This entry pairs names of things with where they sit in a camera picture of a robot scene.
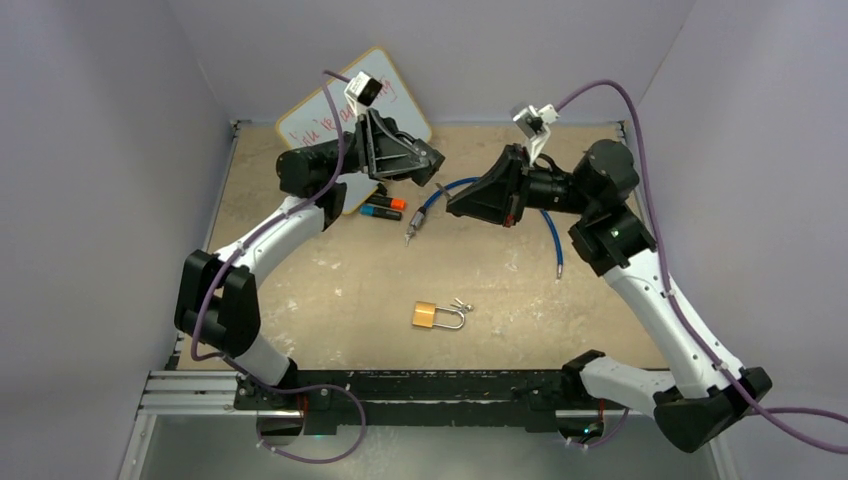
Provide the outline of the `blue cable lock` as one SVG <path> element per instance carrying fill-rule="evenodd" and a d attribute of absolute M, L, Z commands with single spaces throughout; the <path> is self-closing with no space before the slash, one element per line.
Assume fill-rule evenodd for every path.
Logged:
<path fill-rule="evenodd" d="M 425 222 L 429 209 L 438 201 L 439 198 L 445 197 L 448 198 L 450 195 L 450 191 L 456 189 L 461 186 L 470 185 L 478 180 L 478 177 L 466 177 L 459 180 L 455 180 L 449 182 L 446 185 L 437 184 L 437 190 L 432 193 L 422 205 L 420 205 L 413 213 L 411 220 L 409 221 L 405 234 L 404 234 L 404 245 L 408 246 L 411 239 L 416 236 L 420 228 Z M 564 273 L 564 251 L 562 241 L 558 232 L 558 229 L 552 220 L 550 214 L 541 210 L 540 214 L 542 215 L 548 230 L 552 236 L 552 241 L 555 248 L 556 254 L 556 279 L 561 280 Z"/>

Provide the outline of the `silver key bunch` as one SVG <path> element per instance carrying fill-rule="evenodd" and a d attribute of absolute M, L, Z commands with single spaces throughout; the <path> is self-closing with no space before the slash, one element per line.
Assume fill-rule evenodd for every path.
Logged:
<path fill-rule="evenodd" d="M 472 312 L 474 310 L 473 305 L 465 303 L 465 302 L 459 300 L 458 298 L 454 299 L 454 302 L 451 304 L 451 306 L 453 308 L 457 309 L 457 310 L 464 312 L 464 313 L 469 313 L 469 312 Z"/>

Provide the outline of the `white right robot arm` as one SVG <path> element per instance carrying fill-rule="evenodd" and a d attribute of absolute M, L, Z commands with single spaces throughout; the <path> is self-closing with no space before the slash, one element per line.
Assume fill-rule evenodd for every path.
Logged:
<path fill-rule="evenodd" d="M 575 215 L 574 250 L 631 309 L 668 368 L 644 370 L 590 351 L 564 366 L 563 397 L 576 407 L 604 399 L 645 414 L 673 446 L 692 453 L 741 420 L 772 382 L 730 354 L 674 290 L 656 240 L 628 206 L 638 183 L 633 155 L 617 141 L 594 142 L 571 171 L 534 167 L 526 149 L 511 144 L 446 209 L 503 227 L 528 209 Z"/>

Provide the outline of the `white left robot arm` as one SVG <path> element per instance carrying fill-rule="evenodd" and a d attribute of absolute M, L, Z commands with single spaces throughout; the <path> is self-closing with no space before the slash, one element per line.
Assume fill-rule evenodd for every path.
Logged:
<path fill-rule="evenodd" d="M 297 248 L 327 230 L 346 201 L 366 199 L 354 193 L 355 179 L 410 179 L 424 186 L 445 160 L 374 108 L 358 116 L 353 131 L 336 133 L 334 140 L 280 154 L 275 172 L 286 196 L 282 204 L 218 251 L 192 252 L 182 269 L 174 325 L 190 340 L 192 358 L 203 358 L 198 345 L 211 347 L 213 356 L 260 383 L 260 397 L 275 409 L 297 399 L 298 367 L 261 333 L 260 285 Z"/>

